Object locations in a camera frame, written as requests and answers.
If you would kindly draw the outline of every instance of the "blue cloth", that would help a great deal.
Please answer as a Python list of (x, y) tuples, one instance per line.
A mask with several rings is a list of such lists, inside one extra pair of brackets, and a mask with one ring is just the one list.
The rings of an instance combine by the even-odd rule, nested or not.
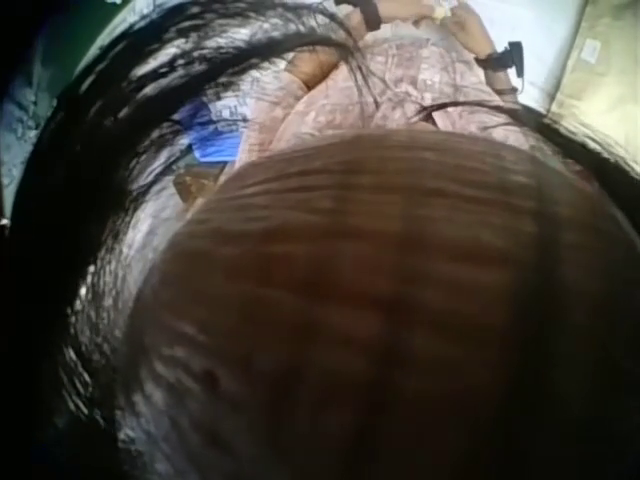
[(193, 154), (200, 162), (235, 161), (242, 132), (240, 121), (233, 120), (221, 125), (214, 121), (209, 104), (197, 98), (177, 113), (177, 120), (184, 128), (191, 143)]

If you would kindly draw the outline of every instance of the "dark hair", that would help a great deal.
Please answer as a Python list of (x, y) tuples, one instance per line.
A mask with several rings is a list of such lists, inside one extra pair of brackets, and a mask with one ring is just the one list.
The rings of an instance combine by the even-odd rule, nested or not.
[[(182, 156), (180, 131), (168, 119), (203, 89), (232, 91), (261, 63), (302, 47), (332, 47), (353, 58), (306, 21), (317, 16), (340, 25), (318, 6), (275, 0), (175, 5), (120, 35), (58, 99), (16, 194), (8, 252), (13, 320), (29, 328), (22, 337), (29, 344), (15, 348), (16, 358), (30, 363), (22, 394), (36, 404), (30, 438), (71, 468), (65, 475), (125, 475), (115, 420), (121, 334), (139, 282), (167, 239), (147, 232), (148, 243), (134, 252), (125, 244)], [(272, 28), (250, 39), (235, 36), (240, 27), (265, 24)], [(236, 41), (206, 43), (222, 36)], [(136, 72), (185, 37), (188, 48)], [(637, 179), (541, 116), (527, 126), (590, 170), (640, 230)], [(632, 433), (617, 446), (636, 446)]]

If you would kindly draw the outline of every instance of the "beige fabric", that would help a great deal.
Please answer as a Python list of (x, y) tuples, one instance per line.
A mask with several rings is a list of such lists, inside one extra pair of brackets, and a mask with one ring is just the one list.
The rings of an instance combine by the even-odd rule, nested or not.
[[(308, 92), (282, 73), (256, 99), (238, 165), (319, 135), (365, 127), (399, 128), (416, 122), (420, 106), (452, 100), (499, 103), (473, 59), (446, 51), (428, 38), (384, 40), (365, 49), (374, 75), (364, 82), (342, 64)], [(503, 115), (477, 107), (451, 108), (434, 115), (442, 130), (488, 136), (521, 148), (530, 142)]]
[(551, 116), (640, 176), (640, 2), (589, 0)]

